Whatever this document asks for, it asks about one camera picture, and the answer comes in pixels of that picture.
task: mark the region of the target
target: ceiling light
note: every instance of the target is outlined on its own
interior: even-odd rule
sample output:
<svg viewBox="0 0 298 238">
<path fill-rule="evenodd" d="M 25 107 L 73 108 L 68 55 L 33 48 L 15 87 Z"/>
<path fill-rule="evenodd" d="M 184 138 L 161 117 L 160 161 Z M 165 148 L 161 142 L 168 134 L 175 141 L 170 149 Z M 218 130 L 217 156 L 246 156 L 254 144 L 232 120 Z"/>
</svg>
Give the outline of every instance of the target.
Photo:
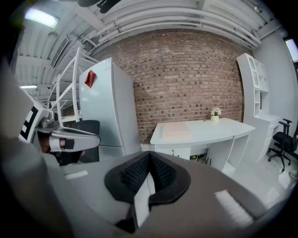
<svg viewBox="0 0 298 238">
<path fill-rule="evenodd" d="M 23 85 L 23 86 L 20 86 L 20 88 L 37 88 L 37 85 Z"/>
<path fill-rule="evenodd" d="M 55 28 L 58 23 L 58 19 L 55 17 L 34 8 L 30 8 L 26 12 L 25 19 L 37 21 L 51 28 Z"/>
</svg>

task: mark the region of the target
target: black office chair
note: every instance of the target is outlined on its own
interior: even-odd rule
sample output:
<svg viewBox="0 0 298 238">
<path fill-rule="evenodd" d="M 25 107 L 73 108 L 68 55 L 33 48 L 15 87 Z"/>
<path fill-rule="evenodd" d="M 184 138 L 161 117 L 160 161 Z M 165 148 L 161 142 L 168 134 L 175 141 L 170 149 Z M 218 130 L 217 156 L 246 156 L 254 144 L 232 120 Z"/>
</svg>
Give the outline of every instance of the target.
<svg viewBox="0 0 298 238">
<path fill-rule="evenodd" d="M 296 131 L 293 135 L 293 137 L 289 136 L 289 127 L 290 127 L 290 120 L 287 119 L 283 119 L 285 122 L 280 121 L 279 123 L 282 124 L 284 126 L 284 132 L 277 132 L 274 136 L 273 139 L 275 140 L 274 145 L 278 148 L 280 148 L 281 150 L 275 150 L 272 148 L 268 149 L 268 153 L 270 153 L 270 151 L 274 151 L 276 154 L 271 155 L 268 159 L 268 161 L 271 161 L 271 158 L 274 157 L 280 157 L 281 161 L 283 163 L 284 166 L 284 158 L 286 160 L 289 161 L 289 164 L 291 164 L 291 160 L 285 156 L 285 153 L 289 153 L 292 154 L 295 152 L 295 150 L 297 149 L 297 144 L 298 144 L 298 126 L 296 127 Z"/>
</svg>

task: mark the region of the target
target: white wall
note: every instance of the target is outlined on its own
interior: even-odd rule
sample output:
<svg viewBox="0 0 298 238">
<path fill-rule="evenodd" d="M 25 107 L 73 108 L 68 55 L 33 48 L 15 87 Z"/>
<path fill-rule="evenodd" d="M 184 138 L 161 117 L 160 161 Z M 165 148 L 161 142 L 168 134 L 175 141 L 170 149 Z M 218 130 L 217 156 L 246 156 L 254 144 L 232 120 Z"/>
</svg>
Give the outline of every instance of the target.
<svg viewBox="0 0 298 238">
<path fill-rule="evenodd" d="M 265 65 L 269 83 L 269 113 L 291 120 L 290 135 L 298 119 L 298 84 L 291 54 L 278 32 L 261 40 L 254 57 Z"/>
</svg>

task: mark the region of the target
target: refrigerator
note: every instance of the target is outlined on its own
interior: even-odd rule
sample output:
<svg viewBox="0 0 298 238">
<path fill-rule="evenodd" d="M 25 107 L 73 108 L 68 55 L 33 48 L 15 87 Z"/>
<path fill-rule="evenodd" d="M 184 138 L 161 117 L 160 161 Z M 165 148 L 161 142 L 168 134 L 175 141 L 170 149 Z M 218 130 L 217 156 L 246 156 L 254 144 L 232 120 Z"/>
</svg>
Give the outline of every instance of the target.
<svg viewBox="0 0 298 238">
<path fill-rule="evenodd" d="M 89 71 L 95 73 L 91 87 L 85 81 Z M 82 120 L 100 122 L 99 160 L 117 158 L 141 150 L 133 81 L 108 58 L 80 75 Z"/>
</svg>

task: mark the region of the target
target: desk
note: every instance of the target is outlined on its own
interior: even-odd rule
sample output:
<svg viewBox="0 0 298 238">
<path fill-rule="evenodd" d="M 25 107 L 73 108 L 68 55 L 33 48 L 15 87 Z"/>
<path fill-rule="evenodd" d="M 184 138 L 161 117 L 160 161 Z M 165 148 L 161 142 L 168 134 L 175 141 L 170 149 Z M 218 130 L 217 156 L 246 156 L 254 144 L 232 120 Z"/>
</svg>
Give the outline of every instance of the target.
<svg viewBox="0 0 298 238">
<path fill-rule="evenodd" d="M 158 123 L 151 138 L 156 152 L 190 158 L 194 147 L 209 148 L 207 157 L 212 159 L 211 167 L 226 174 L 233 173 L 245 151 L 249 134 L 255 128 L 227 118 L 218 122 L 210 120 L 185 121 L 191 131 L 187 139 L 163 139 L 163 128 L 170 123 Z"/>
</svg>

